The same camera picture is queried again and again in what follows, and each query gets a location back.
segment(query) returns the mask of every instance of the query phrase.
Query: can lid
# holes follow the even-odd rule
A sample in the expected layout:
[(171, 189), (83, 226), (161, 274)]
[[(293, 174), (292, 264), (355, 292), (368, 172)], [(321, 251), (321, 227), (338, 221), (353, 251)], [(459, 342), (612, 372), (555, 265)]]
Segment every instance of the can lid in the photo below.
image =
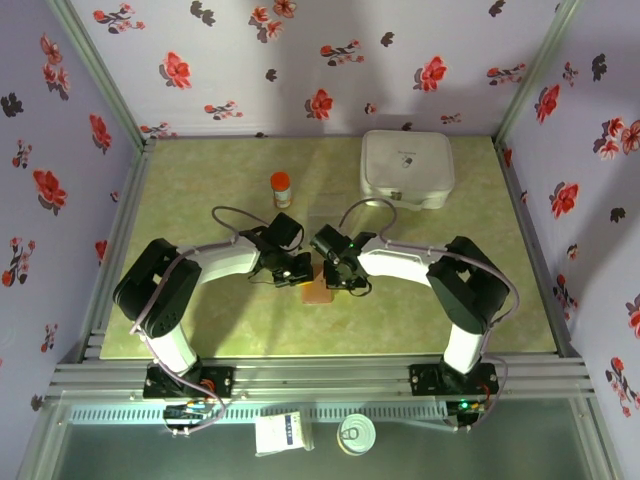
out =
[(347, 416), (338, 429), (340, 443), (352, 453), (362, 454), (371, 449), (376, 441), (376, 427), (360, 413)]
[(276, 172), (271, 175), (271, 188), (274, 190), (281, 192), (289, 188), (289, 185), (291, 185), (291, 181), (286, 172)]

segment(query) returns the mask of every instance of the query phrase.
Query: small jar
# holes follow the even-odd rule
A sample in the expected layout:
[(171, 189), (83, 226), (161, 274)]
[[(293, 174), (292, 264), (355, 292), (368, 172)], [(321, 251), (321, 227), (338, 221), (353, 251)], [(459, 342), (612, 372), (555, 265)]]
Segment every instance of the small jar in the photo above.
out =
[(271, 175), (271, 188), (273, 189), (273, 203), (277, 208), (287, 208), (291, 205), (291, 180), (285, 172), (276, 172)]

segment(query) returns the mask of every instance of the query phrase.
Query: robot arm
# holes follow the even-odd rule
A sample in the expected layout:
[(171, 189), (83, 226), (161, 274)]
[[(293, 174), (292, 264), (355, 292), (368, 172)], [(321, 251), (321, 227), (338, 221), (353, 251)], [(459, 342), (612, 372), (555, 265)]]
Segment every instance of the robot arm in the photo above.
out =
[[(268, 227), (240, 232), (226, 244), (202, 247), (182, 258), (168, 275), (157, 299), (144, 316), (140, 328), (154, 355), (172, 372), (200, 381), (198, 356), (189, 345), (180, 320), (195, 287), (235, 273), (257, 274), (267, 269), (276, 287), (298, 285), (313, 279), (311, 254), (292, 255), (287, 247), (302, 235), (302, 226), (279, 214)], [(165, 239), (152, 241), (116, 287), (113, 299), (125, 316), (136, 321), (167, 268), (189, 250)], [(176, 393), (187, 393), (179, 385)]]
[[(419, 246), (396, 246), (373, 233), (361, 233), (352, 241), (330, 225), (316, 234), (311, 246), (325, 258), (328, 288), (350, 292), (370, 288), (369, 276), (403, 278), (432, 287), (453, 323), (444, 364), (461, 375), (469, 374), (478, 364), (490, 321), (509, 293), (501, 280), (442, 253)], [(465, 237), (456, 237), (445, 252), (495, 268)], [(459, 275), (465, 272), (469, 277), (463, 280)]]

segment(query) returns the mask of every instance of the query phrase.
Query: bracket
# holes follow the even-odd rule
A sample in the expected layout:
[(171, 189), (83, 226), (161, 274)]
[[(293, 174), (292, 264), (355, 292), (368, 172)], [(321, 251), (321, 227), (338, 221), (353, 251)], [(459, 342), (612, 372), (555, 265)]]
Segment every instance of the bracket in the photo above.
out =
[[(185, 379), (193, 383), (199, 383), (205, 388), (213, 388), (220, 398), (231, 398), (231, 390), (234, 383), (233, 367), (200, 367), (194, 369), (194, 374), (185, 375)], [(142, 396), (145, 399), (166, 398), (204, 398), (200, 391), (177, 384), (171, 377), (155, 364), (147, 366), (147, 378), (144, 382)]]
[(462, 375), (446, 363), (409, 365), (409, 384), (414, 397), (458, 395), (486, 396), (498, 393), (498, 377), (493, 363), (478, 363), (467, 375)]

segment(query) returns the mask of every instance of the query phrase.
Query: wall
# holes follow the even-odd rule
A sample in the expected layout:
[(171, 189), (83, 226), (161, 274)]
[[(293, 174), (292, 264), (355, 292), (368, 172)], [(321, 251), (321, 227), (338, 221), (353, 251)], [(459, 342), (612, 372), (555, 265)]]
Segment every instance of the wall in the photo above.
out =
[(630, 479), (640, 471), (638, 15), (635, 0), (585, 2), (506, 155)]
[(133, 147), (42, 0), (3, 1), (0, 58), (0, 478), (9, 479), (54, 366), (79, 340)]
[(72, 3), (149, 136), (494, 134), (558, 5), (132, 2)]

